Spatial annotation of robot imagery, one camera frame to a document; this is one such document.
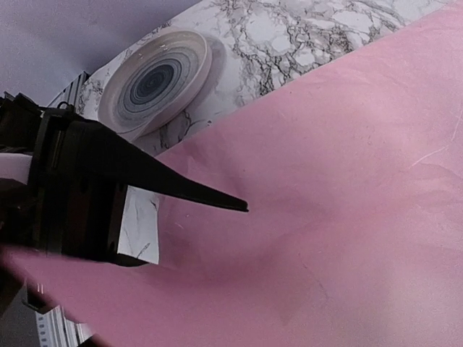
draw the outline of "pink cloth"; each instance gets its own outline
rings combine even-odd
[[[462,346],[463,2],[161,160],[250,203],[166,198],[161,265],[10,250],[113,347]]]

